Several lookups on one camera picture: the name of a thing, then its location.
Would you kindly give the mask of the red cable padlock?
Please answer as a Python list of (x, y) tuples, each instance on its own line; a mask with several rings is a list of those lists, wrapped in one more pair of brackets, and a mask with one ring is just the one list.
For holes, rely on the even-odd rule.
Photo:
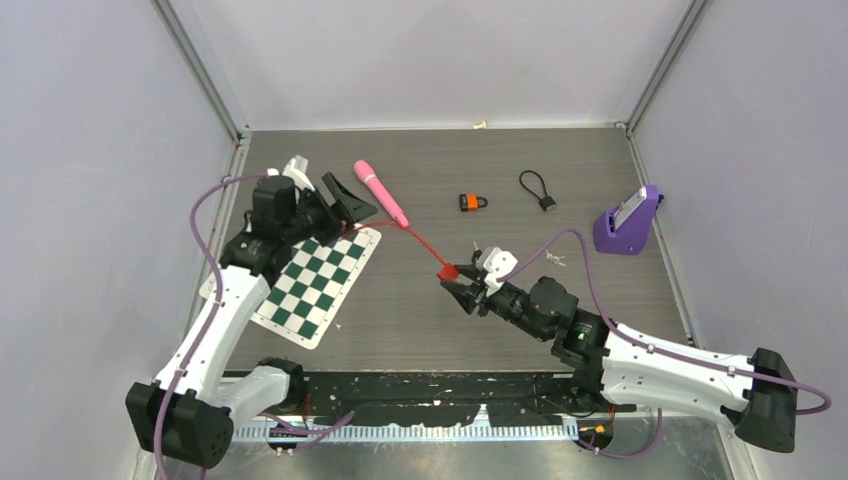
[(348, 239), (351, 236), (358, 234), (362, 230), (366, 229), (396, 229), (402, 231), (414, 238), (416, 242), (422, 246), (441, 266), (440, 270), (437, 272), (436, 276), (440, 281), (455, 281), (459, 278), (460, 272), (458, 268), (447, 261), (428, 241), (426, 241), (419, 233), (415, 232), (410, 227), (401, 226), (397, 221), (377, 221), (366, 223), (360, 226), (356, 226), (346, 232), (342, 238)]

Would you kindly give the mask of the orange black padlock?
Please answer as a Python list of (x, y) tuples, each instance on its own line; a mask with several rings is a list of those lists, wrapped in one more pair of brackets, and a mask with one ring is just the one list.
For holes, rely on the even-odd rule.
[(459, 194), (458, 206), (461, 212), (476, 211), (486, 208), (489, 202), (488, 199), (476, 194)]

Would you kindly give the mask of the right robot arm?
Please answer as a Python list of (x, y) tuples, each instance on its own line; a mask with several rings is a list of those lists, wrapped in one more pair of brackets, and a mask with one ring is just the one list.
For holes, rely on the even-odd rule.
[(761, 449), (795, 449), (798, 390), (775, 351), (714, 353), (624, 324), (613, 333), (600, 315), (580, 308), (576, 296), (547, 276), (528, 291), (506, 282), (495, 292), (472, 265), (448, 265), (438, 278), (466, 313), (493, 313), (550, 342), (552, 355), (572, 368), (571, 397), (584, 410), (658, 407), (724, 425)]

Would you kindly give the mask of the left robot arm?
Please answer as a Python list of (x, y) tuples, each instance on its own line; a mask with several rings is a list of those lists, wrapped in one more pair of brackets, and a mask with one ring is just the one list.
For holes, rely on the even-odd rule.
[(161, 478), (169, 459), (202, 471), (216, 467), (245, 423), (272, 407), (293, 414), (305, 405), (303, 368), (289, 360), (267, 357), (236, 383), (219, 384), (295, 246), (309, 239), (328, 246), (378, 212), (331, 173), (322, 178), (329, 199), (307, 180), (274, 169), (249, 179), (255, 186), (246, 224), (220, 256), (196, 240), (215, 281), (212, 297), (156, 377), (134, 383), (125, 398), (140, 447), (154, 456)]

